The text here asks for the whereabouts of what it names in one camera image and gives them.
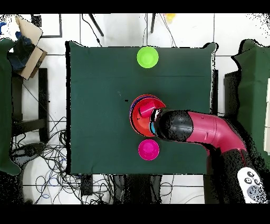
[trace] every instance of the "table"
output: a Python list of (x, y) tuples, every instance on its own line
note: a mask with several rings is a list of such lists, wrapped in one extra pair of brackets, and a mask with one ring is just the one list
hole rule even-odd
[(141, 159), (138, 146), (146, 138), (130, 126), (129, 109), (137, 96), (153, 94), (168, 108), (209, 113), (215, 43), (201, 49), (156, 48), (159, 61), (151, 69), (137, 63), (139, 47), (86, 48), (74, 42), (66, 47), (72, 174), (206, 173), (207, 155), (197, 144), (153, 138), (159, 156)]

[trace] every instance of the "blue object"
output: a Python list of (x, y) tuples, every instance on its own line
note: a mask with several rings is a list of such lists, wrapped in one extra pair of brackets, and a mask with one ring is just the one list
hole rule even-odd
[(150, 125), (150, 131), (151, 131), (153, 134), (156, 134), (156, 131), (155, 131), (155, 128), (154, 128), (154, 122), (151, 122), (151, 125)]
[(16, 31), (15, 36), (17, 39), (19, 39), (22, 36), (22, 33), (19, 31)]
[(2, 35), (2, 32), (1, 32), (1, 27), (2, 27), (2, 26), (4, 26), (4, 25), (6, 25), (6, 23), (5, 23), (5, 22), (0, 22), (0, 35)]
[(31, 53), (35, 49), (35, 45), (32, 44), (29, 38), (22, 35), (15, 43), (16, 46), (13, 47), (13, 53), (9, 52), (7, 58), (11, 63), (12, 69), (20, 71), (25, 68)]

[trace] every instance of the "remote control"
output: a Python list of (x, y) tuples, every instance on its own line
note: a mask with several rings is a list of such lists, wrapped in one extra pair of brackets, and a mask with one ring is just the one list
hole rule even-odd
[(246, 203), (269, 203), (261, 179), (255, 170), (244, 167), (238, 171), (237, 178)]

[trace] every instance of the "floor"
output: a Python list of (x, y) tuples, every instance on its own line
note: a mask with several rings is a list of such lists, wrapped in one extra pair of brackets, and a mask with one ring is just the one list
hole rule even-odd
[[(31, 20), (30, 15), (22, 15)], [(62, 117), (66, 116), (66, 69), (65, 69), (65, 45), (66, 40), (77, 41), (84, 46), (99, 46), (91, 28), (82, 21), (81, 14), (62, 14), (62, 37), (41, 38), (38, 46), (47, 51), (48, 55), (41, 64), (41, 68), (48, 69), (49, 79), (49, 113), (50, 129)], [(93, 27), (94, 32), (100, 39), (102, 46), (142, 46), (146, 45), (145, 13), (137, 14), (95, 14), (94, 17), (104, 33), (102, 38), (94, 27), (87, 14), (83, 17)], [(171, 36), (166, 29), (161, 16), (157, 14), (155, 29), (150, 33), (152, 14), (148, 14), (148, 45), (169, 48), (172, 45)], [(216, 42), (218, 50), (215, 57), (215, 68), (219, 70), (218, 89), (218, 112), (224, 113), (224, 74), (237, 70), (236, 63), (231, 59), (232, 55), (238, 53), (239, 45), (244, 39), (256, 39), (264, 46), (270, 45), (270, 27), (266, 23), (266, 16), (251, 14), (177, 14), (168, 24), (177, 47), (201, 48), (208, 42)], [(59, 35), (59, 16), (57, 14), (42, 14), (42, 27), (44, 35)], [(38, 76), (24, 81), (25, 86), (37, 98)], [(30, 120), (38, 118), (38, 102), (24, 88), (23, 90), (23, 119)], [(65, 129), (66, 118), (62, 118), (57, 128)], [(38, 133), (30, 132), (22, 143), (38, 142)], [(53, 138), (51, 144), (57, 144)], [(47, 175), (48, 165), (42, 158), (36, 158), (28, 163), (24, 173), (25, 198), (36, 201), (40, 197), (42, 179), (40, 175)], [(94, 175), (94, 180), (102, 179), (102, 175)], [(37, 204), (52, 204), (52, 199), (58, 196), (54, 204), (80, 204), (81, 202), (65, 191), (59, 190), (57, 183), (51, 184), (44, 190), (50, 195), (49, 198), (40, 198)], [(172, 193), (162, 197), (162, 203), (204, 203), (204, 189), (202, 175), (164, 175), (162, 177), (161, 195)]]

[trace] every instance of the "tile grout line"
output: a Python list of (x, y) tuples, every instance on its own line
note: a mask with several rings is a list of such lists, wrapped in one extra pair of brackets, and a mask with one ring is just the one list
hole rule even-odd
[(213, 42), (215, 42), (215, 14), (214, 14), (214, 22), (213, 22), (213, 25), (214, 25), (214, 29), (213, 29)]

